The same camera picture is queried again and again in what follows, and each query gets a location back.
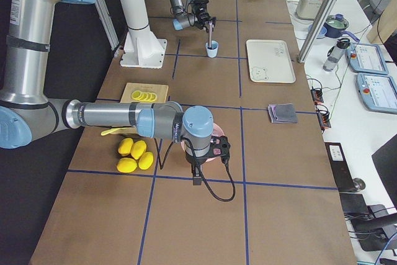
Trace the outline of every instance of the water bottle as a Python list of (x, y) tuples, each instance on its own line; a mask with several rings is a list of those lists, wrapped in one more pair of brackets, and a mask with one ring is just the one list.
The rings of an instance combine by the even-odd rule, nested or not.
[(336, 45), (328, 51), (328, 58), (324, 62), (323, 69), (325, 71), (332, 71), (349, 46), (350, 40), (348, 38), (337, 40)]

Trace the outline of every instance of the label on robot arm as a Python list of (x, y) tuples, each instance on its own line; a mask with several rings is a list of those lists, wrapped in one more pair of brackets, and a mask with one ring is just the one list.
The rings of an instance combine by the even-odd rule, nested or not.
[(11, 1), (10, 24), (19, 26), (22, 0)]
[(331, 152), (333, 161), (343, 161), (343, 156), (341, 152), (341, 148), (337, 145), (330, 145), (329, 150)]

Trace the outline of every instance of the toaster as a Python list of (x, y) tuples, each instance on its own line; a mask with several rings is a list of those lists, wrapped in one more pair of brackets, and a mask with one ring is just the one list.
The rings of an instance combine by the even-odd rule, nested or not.
[(299, 0), (297, 16), (299, 19), (314, 20), (324, 0)]

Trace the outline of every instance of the wooden table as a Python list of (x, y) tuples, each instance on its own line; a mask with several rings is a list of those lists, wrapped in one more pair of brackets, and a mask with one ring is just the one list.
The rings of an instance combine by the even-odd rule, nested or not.
[[(210, 0), (216, 58), (206, 57), (203, 32), (174, 31), (168, 0), (146, 5), (152, 31), (168, 40), (164, 66), (122, 68), (116, 57), (98, 101), (117, 102), (138, 82), (169, 85), (185, 109), (208, 107), (231, 143), (236, 197), (219, 202), (193, 186), (179, 145), (161, 171), (118, 173), (121, 137), (86, 128), (31, 264), (355, 264), (303, 65), (293, 62), (293, 84), (249, 79), (247, 39), (284, 40), (297, 56), (285, 0)], [(289, 102), (298, 124), (271, 124), (267, 106)], [(230, 196), (219, 160), (203, 172)]]

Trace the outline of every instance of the small cup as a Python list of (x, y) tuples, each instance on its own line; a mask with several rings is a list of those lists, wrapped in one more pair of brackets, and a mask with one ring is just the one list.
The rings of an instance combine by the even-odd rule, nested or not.
[(218, 44), (217, 41), (213, 40), (212, 43), (211, 43), (211, 46), (212, 46), (212, 49), (210, 49), (208, 47), (208, 42), (205, 43), (205, 49), (207, 50), (208, 57), (214, 58), (214, 57), (216, 57), (216, 54), (218, 54), (218, 46), (219, 46), (219, 44)]

